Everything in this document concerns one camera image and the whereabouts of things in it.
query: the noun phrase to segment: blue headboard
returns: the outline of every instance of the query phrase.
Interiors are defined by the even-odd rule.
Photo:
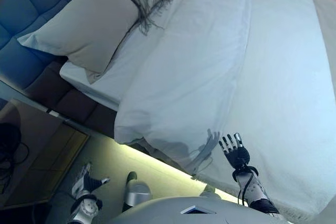
[[[37,30],[70,0],[0,0],[0,80],[25,93],[55,60],[55,56],[28,49],[17,38]]]

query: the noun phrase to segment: robotic arm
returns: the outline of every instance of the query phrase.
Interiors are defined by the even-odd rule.
[[[250,155],[243,145],[239,133],[234,134],[234,140],[230,135],[227,139],[223,137],[224,144],[219,141],[225,157],[235,169],[232,173],[235,182],[239,183],[243,205],[246,200],[248,206],[265,214],[269,214],[277,219],[285,220],[273,202],[268,198],[264,187],[258,179],[258,170],[253,166],[248,166]]]
[[[102,201],[92,194],[92,192],[103,184],[108,183],[110,179],[93,179],[90,177],[91,170],[91,163],[83,166],[72,187],[71,193],[76,201],[72,204],[68,224],[92,223],[92,220],[98,215],[98,211],[102,208]]]

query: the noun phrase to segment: nightstand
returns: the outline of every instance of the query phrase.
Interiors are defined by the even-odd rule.
[[[15,167],[9,187],[0,195],[0,209],[49,201],[89,136],[17,100],[0,110],[0,123],[5,122],[20,128],[30,153]],[[15,159],[22,160],[26,153],[20,145]]]

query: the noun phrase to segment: white bedsheet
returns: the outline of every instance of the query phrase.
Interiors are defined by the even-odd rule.
[[[118,143],[145,138],[194,173],[222,131],[242,66],[251,0],[182,0],[119,106]]]
[[[225,132],[241,133],[250,164],[291,220],[317,215],[336,194],[336,106],[312,0],[253,0]],[[221,149],[211,157],[199,177],[237,190]]]
[[[181,0],[172,0],[159,12],[154,11],[151,15],[152,20],[158,26],[167,27],[180,2]],[[147,36],[143,35],[138,28],[135,29],[124,40],[116,55],[113,56],[108,71],[93,84],[88,82],[85,70],[75,66],[70,61],[62,66],[60,75],[95,101],[113,110],[118,110],[120,101],[136,75],[139,66],[156,47],[162,35],[163,29],[155,26],[151,27]]]
[[[240,132],[269,196],[300,222],[336,193],[336,104],[327,54],[312,0],[251,2],[252,8],[249,0],[182,1],[122,100],[115,139],[144,137],[190,168],[208,128]],[[217,146],[197,176],[237,193],[232,170]]]

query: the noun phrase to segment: tufted headboard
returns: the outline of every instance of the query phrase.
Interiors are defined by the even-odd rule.
[[[115,112],[59,76],[66,57],[28,49],[17,38],[40,28],[70,0],[0,0],[0,81],[65,116],[113,135]]]
[[[24,91],[55,56],[28,49],[17,38],[37,30],[70,0],[0,0],[0,78]]]

